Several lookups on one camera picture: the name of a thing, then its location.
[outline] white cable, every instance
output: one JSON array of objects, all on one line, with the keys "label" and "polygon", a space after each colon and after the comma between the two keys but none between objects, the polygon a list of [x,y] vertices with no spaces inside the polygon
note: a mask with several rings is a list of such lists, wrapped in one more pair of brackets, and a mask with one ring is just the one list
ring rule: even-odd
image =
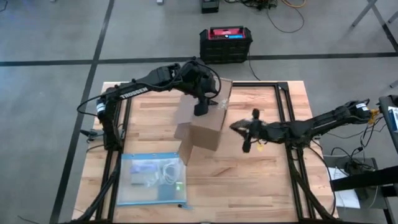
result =
[{"label": "white cable", "polygon": [[[339,168],[337,168],[337,166],[336,166],[335,173],[333,174],[333,180],[336,180],[336,171],[338,171],[338,170],[339,170]],[[340,192],[335,192],[335,193],[338,194],[338,196],[339,196],[341,202],[343,202],[343,208],[344,208],[344,210],[345,210],[345,209],[346,209],[346,205],[344,204],[344,200],[343,200],[343,198],[341,197]]]},{"label": "white cable", "polygon": [[[173,175],[167,173],[167,170],[173,170]],[[166,184],[172,185],[180,178],[180,166],[177,162],[170,162],[162,168],[163,179]]]},{"label": "white cable", "polygon": [[373,206],[373,204],[375,203],[378,190],[379,190],[379,186],[376,187],[376,192],[374,193],[373,202],[372,202],[372,204],[370,204],[370,206],[368,208],[371,208]]}]

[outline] black storage case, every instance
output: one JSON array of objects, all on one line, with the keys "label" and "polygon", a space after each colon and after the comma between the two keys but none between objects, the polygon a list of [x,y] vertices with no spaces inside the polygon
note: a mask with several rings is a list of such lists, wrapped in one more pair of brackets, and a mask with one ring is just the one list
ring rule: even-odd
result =
[{"label": "black storage case", "polygon": [[250,44],[253,42],[251,31],[243,26],[211,27],[214,29],[241,29],[241,39],[209,39],[209,31],[200,33],[200,58],[205,63],[241,63],[248,59]]}]

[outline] gray concrete floor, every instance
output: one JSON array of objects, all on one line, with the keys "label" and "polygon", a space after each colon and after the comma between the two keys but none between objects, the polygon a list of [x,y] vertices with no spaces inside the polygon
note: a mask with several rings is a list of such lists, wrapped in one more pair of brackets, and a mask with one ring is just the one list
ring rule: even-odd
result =
[{"label": "gray concrete floor", "polygon": [[[9,1],[0,12],[0,62],[26,60],[92,59],[108,0]],[[166,0],[164,6],[149,0],[116,0],[101,59],[187,57],[198,55],[198,33],[211,26],[244,25],[252,30],[252,55],[342,54],[393,52],[380,23],[370,11],[357,27],[349,26],[365,7],[365,0],[308,1],[301,9],[304,28],[294,34],[274,29],[265,12],[241,4],[221,2],[217,14],[200,14],[199,1]],[[386,21],[398,2],[376,4]],[[298,15],[281,2],[270,12],[285,29],[299,26]],[[388,25],[398,38],[398,20]],[[169,63],[99,65],[90,95],[105,81],[143,77]],[[222,77],[254,80],[248,63],[212,65]],[[252,67],[261,80],[304,80],[313,114],[333,109],[349,100],[398,94],[388,84],[398,79],[398,58],[340,58],[259,60]],[[48,223],[67,154],[75,108],[79,104],[90,65],[0,67],[0,223],[23,223],[18,215]],[[94,104],[88,105],[94,110]],[[83,128],[90,128],[85,118]],[[363,126],[334,130],[347,136]],[[324,154],[335,146],[352,151],[359,139],[323,136]],[[60,221],[73,211],[86,144],[79,139]],[[366,148],[379,167],[397,165],[387,129],[376,133]],[[391,200],[398,217],[398,203]],[[384,223],[377,210],[342,210],[347,221]]]}]

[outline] white paper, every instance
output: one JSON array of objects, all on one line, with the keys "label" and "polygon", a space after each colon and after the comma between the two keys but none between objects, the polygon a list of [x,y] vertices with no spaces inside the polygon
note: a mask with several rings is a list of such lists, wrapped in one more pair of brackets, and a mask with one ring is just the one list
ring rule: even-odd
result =
[{"label": "white paper", "polygon": [[[342,171],[337,168],[329,168],[329,172],[332,180],[347,177]],[[359,205],[358,196],[354,189],[351,190],[340,190],[335,192],[336,194],[336,206],[345,208],[361,208]]]}]

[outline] red battery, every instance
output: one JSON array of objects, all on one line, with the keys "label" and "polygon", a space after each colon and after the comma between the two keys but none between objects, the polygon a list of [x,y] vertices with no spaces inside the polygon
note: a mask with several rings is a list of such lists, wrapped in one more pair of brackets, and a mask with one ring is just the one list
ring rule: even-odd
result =
[{"label": "red battery", "polygon": [[248,59],[252,41],[243,26],[211,27],[200,33],[200,58],[205,63],[241,63]]}]

